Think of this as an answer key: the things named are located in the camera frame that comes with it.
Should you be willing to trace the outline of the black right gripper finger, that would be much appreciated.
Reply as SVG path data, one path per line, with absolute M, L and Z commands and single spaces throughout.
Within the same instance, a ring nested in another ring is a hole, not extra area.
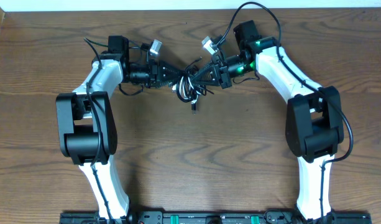
M 210 74 L 200 75 L 200 76 L 194 76 L 191 79 L 192 84 L 194 85 L 208 85 L 208 86 L 219 86 L 219 80 L 214 76 Z
M 208 63 L 194 74 L 194 78 L 215 78 L 218 73 L 218 65 Z

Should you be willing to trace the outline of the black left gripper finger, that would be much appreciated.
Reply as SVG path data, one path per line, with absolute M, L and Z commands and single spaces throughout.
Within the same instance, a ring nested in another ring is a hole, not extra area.
M 167 63 L 166 61 L 160 61 L 160 76 L 162 78 L 178 78 L 183 74 L 183 70 L 176 68 L 175 66 Z
M 163 87 L 163 86 L 171 87 L 177 84 L 179 79 L 180 79 L 180 76 L 173 76 L 173 77 L 161 76 L 159 78 L 159 87 Z

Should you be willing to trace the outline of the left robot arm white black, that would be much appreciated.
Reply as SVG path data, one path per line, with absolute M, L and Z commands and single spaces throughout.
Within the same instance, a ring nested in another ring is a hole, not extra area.
M 143 64 L 131 62 L 130 40 L 110 35 L 106 50 L 96 53 L 84 82 L 56 97 L 60 150 L 84 173 L 98 203 L 96 223 L 124 223 L 129 215 L 129 196 L 119 180 L 114 154 L 117 130 L 110 99 L 122 83 L 160 88 L 176 83 L 184 70 L 155 61 L 162 43 L 144 44 Z

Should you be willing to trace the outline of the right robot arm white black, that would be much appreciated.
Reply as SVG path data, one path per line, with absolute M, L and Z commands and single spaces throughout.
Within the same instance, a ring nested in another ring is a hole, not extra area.
M 297 212 L 303 222 L 333 222 L 329 176 L 332 163 L 338 160 L 335 154 L 344 140 L 346 123 L 339 92 L 307 77 L 287 57 L 281 38 L 262 37 L 254 21 L 239 24 L 234 34 L 240 53 L 231 57 L 221 50 L 225 36 L 202 41 L 211 61 L 191 82 L 228 88 L 247 72 L 266 78 L 287 104 L 285 137 L 299 167 Z

